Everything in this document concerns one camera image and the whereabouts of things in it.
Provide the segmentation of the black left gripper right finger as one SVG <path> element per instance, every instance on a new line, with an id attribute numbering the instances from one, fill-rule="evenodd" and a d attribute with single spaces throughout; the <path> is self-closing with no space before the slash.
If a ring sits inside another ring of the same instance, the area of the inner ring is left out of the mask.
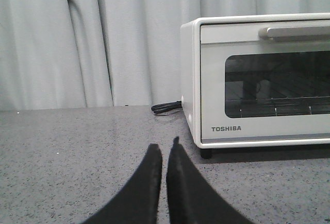
<path id="1" fill-rule="evenodd" d="M 205 180 L 179 137 L 173 140 L 166 182 L 170 223 L 251 223 Z"/>

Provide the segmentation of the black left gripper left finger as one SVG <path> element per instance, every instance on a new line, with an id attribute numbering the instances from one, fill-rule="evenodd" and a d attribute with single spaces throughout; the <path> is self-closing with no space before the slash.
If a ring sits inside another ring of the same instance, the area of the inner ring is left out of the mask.
<path id="1" fill-rule="evenodd" d="M 84 223 L 156 223 L 162 154 L 149 144 L 140 165 L 122 189 Z"/>

